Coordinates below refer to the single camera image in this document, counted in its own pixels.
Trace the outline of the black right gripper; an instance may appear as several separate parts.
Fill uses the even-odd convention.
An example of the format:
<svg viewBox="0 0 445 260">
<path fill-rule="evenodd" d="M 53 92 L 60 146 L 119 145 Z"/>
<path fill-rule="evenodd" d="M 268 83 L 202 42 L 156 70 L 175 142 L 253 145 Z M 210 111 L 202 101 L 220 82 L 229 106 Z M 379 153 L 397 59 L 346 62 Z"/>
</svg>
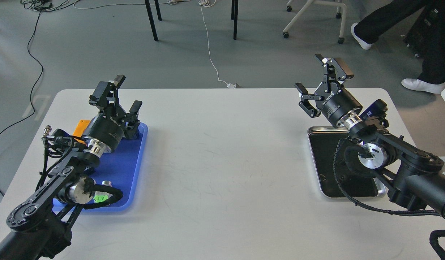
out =
<svg viewBox="0 0 445 260">
<path fill-rule="evenodd" d="M 338 122 L 345 114 L 350 111 L 359 113 L 363 108 L 343 85 L 346 80 L 354 77 L 354 73 L 339 57 L 325 58 L 321 54 L 316 54 L 315 57 L 324 67 L 325 72 L 314 95 L 308 93 L 302 83 L 295 84 L 299 91 L 299 107 L 311 118 L 319 117 L 322 112 L 331 125 L 338 127 Z M 316 101 L 317 109 L 310 104 L 310 100 Z"/>
</svg>

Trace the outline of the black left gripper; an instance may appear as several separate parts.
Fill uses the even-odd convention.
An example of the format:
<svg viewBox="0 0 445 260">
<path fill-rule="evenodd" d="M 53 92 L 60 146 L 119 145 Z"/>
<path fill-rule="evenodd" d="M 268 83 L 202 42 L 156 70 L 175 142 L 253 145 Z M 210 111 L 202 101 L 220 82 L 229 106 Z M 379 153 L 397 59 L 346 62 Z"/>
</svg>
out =
<svg viewBox="0 0 445 260">
<path fill-rule="evenodd" d="M 143 104 L 142 101 L 134 101 L 126 114 L 107 110 L 116 110 L 120 107 L 118 89 L 124 81 L 124 75 L 117 75 L 113 81 L 98 83 L 93 94 L 89 96 L 89 104 L 103 112 L 91 120 L 81 135 L 82 140 L 88 142 L 89 139 L 95 139 L 107 145 L 110 150 L 116 150 L 123 138 L 127 140 L 138 138 L 140 125 L 138 113 Z"/>
</svg>

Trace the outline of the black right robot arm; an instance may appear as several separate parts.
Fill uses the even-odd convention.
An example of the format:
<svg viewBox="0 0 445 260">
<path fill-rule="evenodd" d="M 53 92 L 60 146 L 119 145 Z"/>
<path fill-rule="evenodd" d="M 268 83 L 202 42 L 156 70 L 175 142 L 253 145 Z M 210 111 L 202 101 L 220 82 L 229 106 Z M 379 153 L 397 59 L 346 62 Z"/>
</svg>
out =
<svg viewBox="0 0 445 260">
<path fill-rule="evenodd" d="M 329 130 L 345 134 L 333 148 L 332 173 L 340 193 L 355 206 L 370 211 L 403 217 L 439 216 L 445 219 L 444 161 L 440 157 L 392 135 L 386 120 L 386 103 L 377 99 L 366 110 L 345 89 L 344 82 L 354 77 L 341 58 L 316 54 L 324 74 L 313 94 L 301 83 L 299 107 L 311 117 L 324 115 Z M 388 190 L 389 200 L 402 211 L 369 206 L 343 188 L 349 175 L 378 179 Z"/>
</svg>

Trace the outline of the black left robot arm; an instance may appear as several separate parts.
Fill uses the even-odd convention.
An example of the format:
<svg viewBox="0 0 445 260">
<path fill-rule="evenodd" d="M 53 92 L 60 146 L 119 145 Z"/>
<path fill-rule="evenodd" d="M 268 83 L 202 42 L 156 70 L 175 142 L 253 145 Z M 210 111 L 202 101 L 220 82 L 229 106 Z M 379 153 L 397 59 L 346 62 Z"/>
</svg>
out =
<svg viewBox="0 0 445 260">
<path fill-rule="evenodd" d="M 89 174 L 104 153 L 112 153 L 123 138 L 138 136 L 138 111 L 119 103 L 118 90 L 125 81 L 117 75 L 101 81 L 89 97 L 99 112 L 82 135 L 70 135 L 51 127 L 44 129 L 44 166 L 34 194 L 7 216 L 11 232 L 0 242 L 0 260 L 54 258 L 71 244 L 72 227 L 82 210 L 105 207 L 123 198 L 120 189 L 96 184 Z"/>
</svg>

